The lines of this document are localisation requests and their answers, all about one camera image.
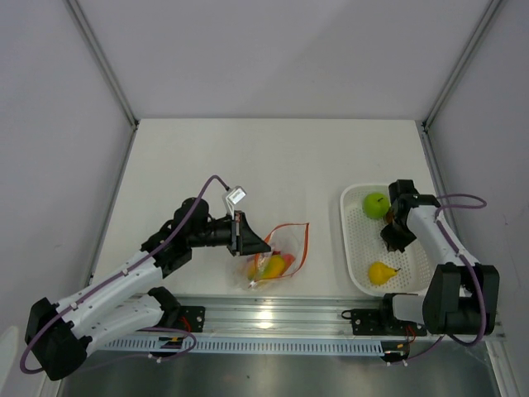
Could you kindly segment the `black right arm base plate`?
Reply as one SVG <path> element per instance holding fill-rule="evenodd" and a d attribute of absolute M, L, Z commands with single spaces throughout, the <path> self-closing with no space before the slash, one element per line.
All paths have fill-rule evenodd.
<path fill-rule="evenodd" d="M 356 336 L 419 336 L 425 337 L 427 330 L 420 324 L 398 320 L 380 309 L 350 309 L 341 312 L 341 317 L 350 322 Z"/>

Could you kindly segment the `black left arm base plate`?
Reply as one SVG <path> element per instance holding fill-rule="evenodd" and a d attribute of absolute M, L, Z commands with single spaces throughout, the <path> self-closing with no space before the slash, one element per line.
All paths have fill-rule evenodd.
<path fill-rule="evenodd" d="M 206 308 L 203 306 L 180 306 L 169 313 L 164 325 L 187 332 L 202 332 L 205 318 Z"/>

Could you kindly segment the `yellow lemon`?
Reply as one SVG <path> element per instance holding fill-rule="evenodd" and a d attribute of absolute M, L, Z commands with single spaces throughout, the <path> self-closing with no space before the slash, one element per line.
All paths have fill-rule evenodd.
<path fill-rule="evenodd" d="M 383 262 L 376 261 L 368 269 L 369 281 L 372 285 L 384 285 L 397 276 L 400 268 L 394 269 Z"/>

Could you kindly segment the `small yellow orange fruit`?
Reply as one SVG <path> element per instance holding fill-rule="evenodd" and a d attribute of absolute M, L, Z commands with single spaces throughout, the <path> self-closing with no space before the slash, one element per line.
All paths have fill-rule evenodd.
<path fill-rule="evenodd" d="M 281 255 L 271 256 L 264 265 L 260 278 L 264 280 L 280 277 L 285 270 L 285 264 Z"/>

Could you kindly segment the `clear orange zip top bag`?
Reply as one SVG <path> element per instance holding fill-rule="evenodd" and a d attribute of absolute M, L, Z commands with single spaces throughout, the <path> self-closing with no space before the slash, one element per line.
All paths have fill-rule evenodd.
<path fill-rule="evenodd" d="M 241 258 L 233 273 L 234 285 L 244 291 L 275 288 L 292 279 L 304 266 L 310 223 L 283 223 L 264 239 L 271 252 Z"/>

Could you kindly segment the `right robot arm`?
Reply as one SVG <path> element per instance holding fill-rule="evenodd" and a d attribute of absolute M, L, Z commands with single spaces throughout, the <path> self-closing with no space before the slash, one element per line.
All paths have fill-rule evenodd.
<path fill-rule="evenodd" d="M 473 346 L 495 326 L 500 276 L 464 247 L 446 222 L 445 205 L 432 194 L 419 193 L 412 180 L 388 187 L 389 222 L 380 236 L 388 251 L 420 244 L 435 266 L 425 293 L 391 293 L 377 314 L 379 327 L 396 333 L 415 323 L 435 335 Z"/>

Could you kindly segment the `green apple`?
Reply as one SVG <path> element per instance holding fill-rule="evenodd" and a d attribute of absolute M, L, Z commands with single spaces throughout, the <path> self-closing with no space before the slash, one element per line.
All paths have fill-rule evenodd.
<path fill-rule="evenodd" d="M 368 218 L 381 219 L 389 211 L 390 202 L 385 194 L 371 193 L 364 197 L 362 208 Z"/>

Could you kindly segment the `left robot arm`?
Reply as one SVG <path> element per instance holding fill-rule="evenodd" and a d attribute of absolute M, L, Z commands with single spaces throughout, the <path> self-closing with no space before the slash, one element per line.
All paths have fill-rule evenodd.
<path fill-rule="evenodd" d="M 74 373 L 96 350 L 136 331 L 176 332 L 196 342 L 181 305 L 161 282 L 191 261 L 193 249 L 224 246 L 232 256 L 269 253 L 242 211 L 213 218 L 202 198 L 188 198 L 160 230 L 106 278 L 56 303 L 35 302 L 26 326 L 22 373 L 50 380 Z"/>

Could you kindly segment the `red peach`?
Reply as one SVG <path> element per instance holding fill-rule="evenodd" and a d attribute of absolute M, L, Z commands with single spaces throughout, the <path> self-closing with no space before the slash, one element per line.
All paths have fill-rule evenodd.
<path fill-rule="evenodd" d="M 286 268 L 290 267 L 296 261 L 296 257 L 289 253 L 283 254 L 281 257 Z"/>

